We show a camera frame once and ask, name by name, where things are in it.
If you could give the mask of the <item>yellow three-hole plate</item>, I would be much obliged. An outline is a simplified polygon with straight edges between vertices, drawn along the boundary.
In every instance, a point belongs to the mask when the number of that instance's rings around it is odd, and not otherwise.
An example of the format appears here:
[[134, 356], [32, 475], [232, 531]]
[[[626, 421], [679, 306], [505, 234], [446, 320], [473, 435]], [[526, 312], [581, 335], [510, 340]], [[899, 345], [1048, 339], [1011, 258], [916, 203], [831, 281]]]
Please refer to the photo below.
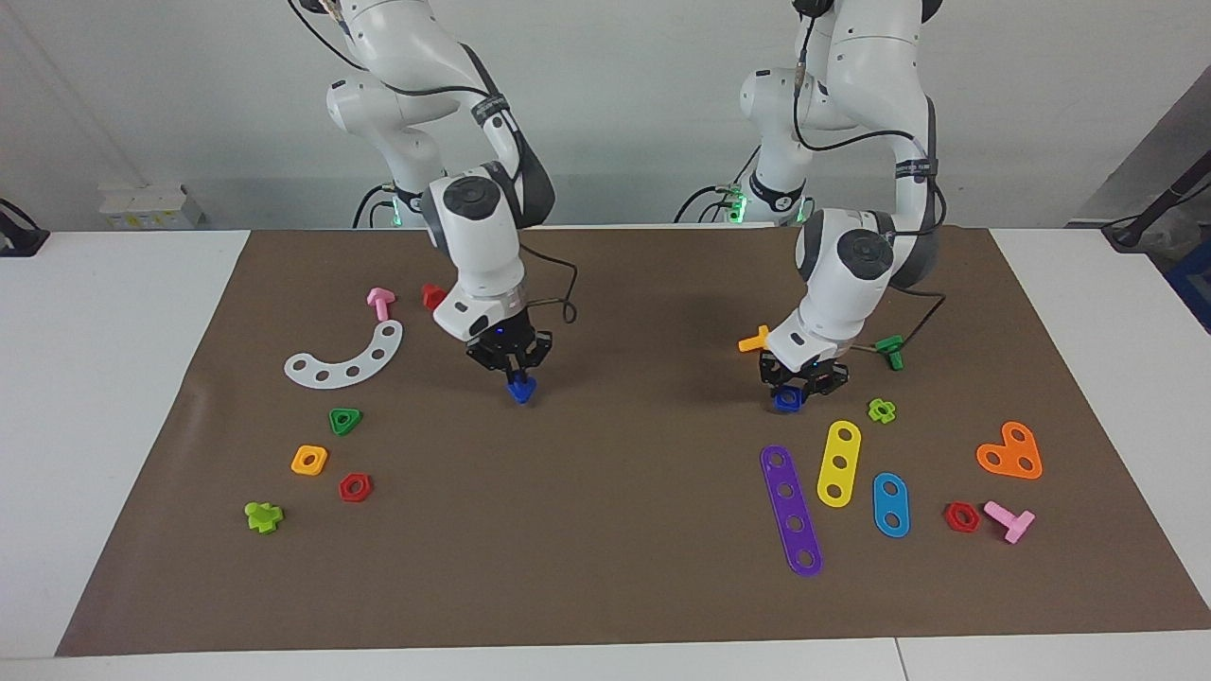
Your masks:
[[839, 509], [851, 503], [861, 443], [862, 434], [851, 420], [831, 423], [816, 482], [817, 499], [826, 507]]

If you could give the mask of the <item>purple four-hole plate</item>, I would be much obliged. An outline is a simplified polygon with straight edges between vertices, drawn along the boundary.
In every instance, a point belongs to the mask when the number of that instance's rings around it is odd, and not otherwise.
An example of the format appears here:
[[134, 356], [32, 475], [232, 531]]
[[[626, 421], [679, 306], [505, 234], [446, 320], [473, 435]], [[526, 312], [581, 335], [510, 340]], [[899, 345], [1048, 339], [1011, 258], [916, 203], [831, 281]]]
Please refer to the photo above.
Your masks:
[[797, 576], [817, 576], [823, 555], [792, 454], [784, 445], [767, 445], [761, 452], [761, 467], [784, 560]]

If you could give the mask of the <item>blue two-hole plate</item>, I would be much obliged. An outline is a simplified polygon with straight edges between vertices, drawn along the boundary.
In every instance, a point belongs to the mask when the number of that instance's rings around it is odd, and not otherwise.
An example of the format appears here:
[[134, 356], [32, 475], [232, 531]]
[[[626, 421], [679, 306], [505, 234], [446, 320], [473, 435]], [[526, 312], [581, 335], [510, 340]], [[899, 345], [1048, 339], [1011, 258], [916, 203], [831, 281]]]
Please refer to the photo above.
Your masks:
[[872, 483], [872, 513], [882, 536], [901, 539], [911, 531], [911, 497], [907, 483], [891, 471], [876, 475]]

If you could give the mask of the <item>white curved perforated plate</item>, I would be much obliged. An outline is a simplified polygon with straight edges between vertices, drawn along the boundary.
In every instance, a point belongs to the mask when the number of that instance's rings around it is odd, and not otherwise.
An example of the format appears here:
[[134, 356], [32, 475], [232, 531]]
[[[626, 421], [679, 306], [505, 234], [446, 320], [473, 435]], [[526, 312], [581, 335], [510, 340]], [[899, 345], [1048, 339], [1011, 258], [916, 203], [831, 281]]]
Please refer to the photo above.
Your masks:
[[377, 324], [363, 351], [342, 361], [325, 361], [309, 353], [291, 355], [285, 361], [285, 376], [312, 391], [342, 391], [379, 374], [394, 360], [404, 338], [404, 326], [389, 319]]

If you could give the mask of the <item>orange corner plate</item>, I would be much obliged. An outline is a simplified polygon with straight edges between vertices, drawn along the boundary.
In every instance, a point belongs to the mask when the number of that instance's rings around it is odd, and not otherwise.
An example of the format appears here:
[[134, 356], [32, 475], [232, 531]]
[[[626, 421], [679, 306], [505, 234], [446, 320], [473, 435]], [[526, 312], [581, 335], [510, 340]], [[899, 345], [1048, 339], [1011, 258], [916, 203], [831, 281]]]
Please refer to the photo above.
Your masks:
[[1041, 450], [1029, 427], [1008, 420], [1001, 427], [1001, 443], [978, 445], [974, 460], [994, 475], [1029, 481], [1040, 479], [1044, 471]]

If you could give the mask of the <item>brown table mat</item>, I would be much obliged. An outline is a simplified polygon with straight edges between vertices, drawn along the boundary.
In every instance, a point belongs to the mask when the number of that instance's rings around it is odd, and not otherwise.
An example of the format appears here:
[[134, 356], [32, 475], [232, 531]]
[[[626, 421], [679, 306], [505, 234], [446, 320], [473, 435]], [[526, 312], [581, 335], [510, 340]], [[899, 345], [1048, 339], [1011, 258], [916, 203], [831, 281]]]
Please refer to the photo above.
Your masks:
[[[578, 324], [534, 311], [553, 351], [522, 406], [421, 305], [450, 280], [424, 234], [252, 234], [58, 656], [1211, 628], [991, 233], [941, 231], [926, 285], [949, 299], [903, 371], [853, 353], [851, 383], [797, 414], [736, 349], [799, 301], [793, 230], [524, 238], [581, 279]], [[394, 360], [342, 391], [289, 382], [291, 355], [365, 350], [369, 288], [396, 293]], [[869, 420], [873, 397], [895, 422]], [[344, 437], [337, 407], [363, 412]], [[816, 492], [834, 420], [862, 434], [839, 509]], [[974, 460], [1008, 420], [1034, 433], [1040, 479]], [[327, 448], [321, 475], [289, 470], [299, 445]], [[767, 445], [793, 457], [817, 576], [784, 560]], [[346, 503], [354, 471], [375, 491]], [[907, 483], [901, 539], [873, 523], [882, 471]], [[285, 521], [248, 530], [249, 500]], [[980, 530], [949, 530], [951, 500]], [[1035, 514], [1016, 546], [986, 500]]]

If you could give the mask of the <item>black stand base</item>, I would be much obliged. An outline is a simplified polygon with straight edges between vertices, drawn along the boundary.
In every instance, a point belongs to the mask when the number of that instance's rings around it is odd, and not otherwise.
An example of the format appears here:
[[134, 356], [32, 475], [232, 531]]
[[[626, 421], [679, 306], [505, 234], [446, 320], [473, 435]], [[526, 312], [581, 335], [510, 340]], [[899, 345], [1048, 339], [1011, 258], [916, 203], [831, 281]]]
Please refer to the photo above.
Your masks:
[[1209, 189], [1211, 189], [1211, 174], [1203, 176], [1199, 181], [1175, 182], [1142, 212], [1108, 221], [1101, 228], [1101, 233], [1117, 252], [1138, 252], [1144, 231], [1153, 227], [1163, 214], [1190, 202]]

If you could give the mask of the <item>white power strip box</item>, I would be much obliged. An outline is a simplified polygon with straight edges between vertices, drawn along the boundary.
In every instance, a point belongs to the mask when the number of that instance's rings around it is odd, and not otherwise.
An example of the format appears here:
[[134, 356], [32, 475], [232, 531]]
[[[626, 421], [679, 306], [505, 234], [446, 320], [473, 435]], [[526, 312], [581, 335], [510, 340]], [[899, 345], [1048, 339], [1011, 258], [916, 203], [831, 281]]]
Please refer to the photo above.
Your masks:
[[194, 230], [206, 214], [180, 183], [126, 185], [102, 183], [98, 212], [117, 230]]

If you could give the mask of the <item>blue storage crate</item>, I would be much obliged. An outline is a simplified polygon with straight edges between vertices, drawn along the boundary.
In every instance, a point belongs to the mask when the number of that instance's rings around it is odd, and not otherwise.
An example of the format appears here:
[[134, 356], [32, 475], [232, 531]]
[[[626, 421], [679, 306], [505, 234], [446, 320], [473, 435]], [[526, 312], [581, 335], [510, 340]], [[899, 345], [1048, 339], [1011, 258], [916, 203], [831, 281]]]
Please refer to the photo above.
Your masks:
[[1164, 279], [1211, 334], [1211, 238], [1164, 271]]

